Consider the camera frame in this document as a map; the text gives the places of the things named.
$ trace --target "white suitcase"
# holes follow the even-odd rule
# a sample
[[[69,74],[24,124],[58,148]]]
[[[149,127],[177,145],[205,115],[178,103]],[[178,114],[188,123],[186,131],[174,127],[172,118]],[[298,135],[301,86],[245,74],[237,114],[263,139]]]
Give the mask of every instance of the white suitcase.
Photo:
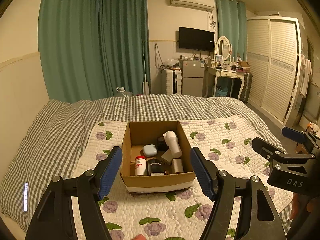
[[[164,69],[161,72],[162,93],[165,95],[181,95],[181,70]]]

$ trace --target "screw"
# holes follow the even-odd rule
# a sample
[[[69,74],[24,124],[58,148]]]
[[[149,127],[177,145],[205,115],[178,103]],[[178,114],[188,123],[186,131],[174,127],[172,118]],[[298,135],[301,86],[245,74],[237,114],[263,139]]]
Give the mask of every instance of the screw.
[[[254,182],[259,182],[259,177],[257,177],[257,176],[252,176],[252,180],[254,181]]]
[[[55,176],[52,179],[53,182],[58,182],[59,180],[60,180],[60,176]]]
[[[94,174],[94,170],[87,170],[85,172],[85,175],[88,176],[88,177],[92,176],[93,174]]]
[[[218,173],[220,176],[226,176],[228,174],[225,170],[220,170]]]

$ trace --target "hand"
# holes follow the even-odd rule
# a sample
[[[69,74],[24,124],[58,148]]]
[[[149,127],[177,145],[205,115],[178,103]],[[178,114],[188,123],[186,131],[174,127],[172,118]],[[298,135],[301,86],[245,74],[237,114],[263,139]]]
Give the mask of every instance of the hand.
[[[293,193],[292,197],[292,210],[290,214],[290,219],[295,219],[298,212],[299,212],[299,201],[298,201],[299,194]],[[313,198],[310,200],[310,202],[307,205],[307,211],[312,212],[315,205],[319,202],[319,198]]]
[[[134,239],[132,239],[132,240],[146,240],[146,238],[145,238],[145,236],[139,234],[139,235],[137,235],[137,236],[136,236]]]

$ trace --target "table leg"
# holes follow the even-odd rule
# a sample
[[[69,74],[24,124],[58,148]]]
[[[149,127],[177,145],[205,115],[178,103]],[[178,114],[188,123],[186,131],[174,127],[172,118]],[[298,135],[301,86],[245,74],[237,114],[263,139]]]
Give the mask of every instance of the table leg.
[[[240,91],[239,91],[239,95],[238,95],[238,100],[240,100],[240,95],[242,93],[243,87],[244,87],[244,75],[241,78],[241,87],[240,87]]]
[[[205,92],[205,96],[204,96],[205,98],[208,96],[208,92],[209,92],[209,75],[210,75],[210,73],[207,70],[206,71],[206,87],[207,87],[207,90]]]
[[[235,83],[235,79],[232,78],[232,84],[231,84],[231,90],[230,90],[230,98],[231,98],[231,95],[232,95],[232,92],[233,92],[233,84]]]
[[[218,75],[217,75],[217,73],[216,73],[216,78],[215,78],[215,80],[214,80],[214,87],[213,87],[213,97],[216,96],[217,82],[218,82]]]

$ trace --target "wall-mounted tv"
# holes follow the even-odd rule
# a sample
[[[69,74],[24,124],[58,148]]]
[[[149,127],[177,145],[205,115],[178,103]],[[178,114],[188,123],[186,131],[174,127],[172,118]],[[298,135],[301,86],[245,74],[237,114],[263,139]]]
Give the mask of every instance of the wall-mounted tv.
[[[213,52],[214,33],[199,29],[179,27],[179,48]]]

